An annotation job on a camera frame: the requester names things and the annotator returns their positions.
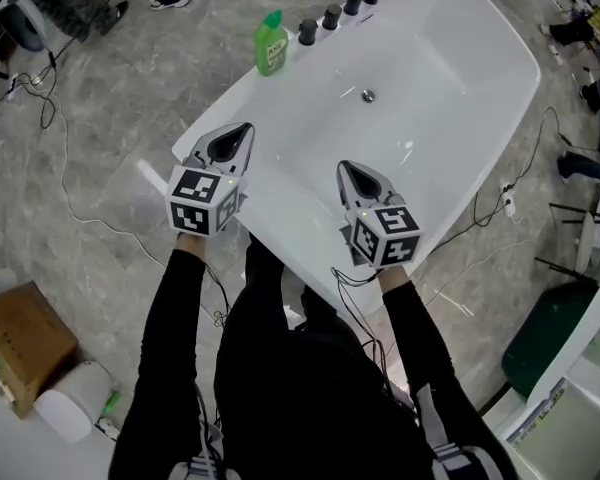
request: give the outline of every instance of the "black sleeve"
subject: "black sleeve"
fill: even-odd
[[[413,283],[394,288],[383,298],[416,407],[416,393],[429,384],[449,441],[482,448],[505,480],[518,478],[509,455],[460,386],[447,346]]]
[[[109,479],[166,480],[201,450],[195,346],[205,264],[173,251],[153,300],[138,382],[109,468]]]

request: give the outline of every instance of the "brown box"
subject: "brown box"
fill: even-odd
[[[78,341],[31,282],[0,295],[0,377],[24,418]]]

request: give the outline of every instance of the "black knob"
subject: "black knob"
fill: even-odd
[[[338,28],[338,21],[342,14],[342,7],[336,4],[331,4],[324,11],[324,19],[322,20],[322,27],[327,30],[335,30]]]
[[[362,0],[347,0],[347,3],[344,5],[344,13],[349,16],[355,16],[358,14],[361,3]]]
[[[302,20],[300,23],[300,36],[298,42],[304,46],[311,46],[316,42],[316,30],[318,30],[318,23],[316,20]]]

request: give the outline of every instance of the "gray tile floor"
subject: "gray tile floor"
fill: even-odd
[[[165,220],[162,196],[141,175],[138,162],[148,162],[168,178],[173,143],[251,67],[252,36],[267,12],[283,9],[285,24],[295,29],[301,18],[318,17],[327,4],[344,0],[192,0],[183,9],[161,13],[150,11],[146,1],[130,0],[128,15],[105,40],[92,37],[71,46],[59,62],[56,93],[69,129],[65,183],[75,213],[132,231],[166,263],[174,233]],[[591,54],[566,49],[567,62],[559,65],[538,31],[537,23],[559,19],[554,0],[493,1],[533,51],[543,79],[480,191],[479,215],[493,208],[500,183],[511,181],[530,158],[547,105],[557,110],[562,132],[573,143],[593,146],[600,131],[600,117],[590,115],[578,99],[574,79],[586,80],[581,66],[594,62]],[[567,0],[556,1],[568,5]],[[57,35],[56,51],[65,40]],[[45,65],[44,56],[18,51],[10,70],[36,73]],[[0,94],[4,90],[0,84]],[[40,106],[41,101],[22,91],[0,104],[0,267],[11,267],[22,281],[35,280],[85,353],[111,372],[123,395],[115,413],[121,422],[162,268],[131,237],[71,217],[60,186],[64,123],[58,115],[42,131]],[[575,179],[568,187],[560,182],[554,161],[561,151],[555,120],[548,114],[533,166],[516,187],[515,222],[496,215],[489,227],[474,228],[434,252],[414,276],[462,385],[478,406],[502,385],[502,352],[534,301],[548,285],[564,281],[535,264],[533,256],[564,261],[573,256],[574,230],[556,227],[547,203],[587,206],[596,191],[590,180]],[[467,226],[470,210],[451,233]],[[235,222],[209,244],[209,262],[232,300],[244,284],[247,244],[246,230]],[[286,302],[297,307],[301,283],[289,275],[284,286]],[[220,291],[209,280],[203,289],[199,381],[213,407],[220,338],[213,312],[223,306]],[[369,320],[391,351],[391,376],[404,384],[384,309]]]

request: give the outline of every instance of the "bottle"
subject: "bottle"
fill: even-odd
[[[256,66],[262,76],[272,75],[287,60],[289,36],[281,23],[282,11],[278,9],[267,15],[256,30]]]

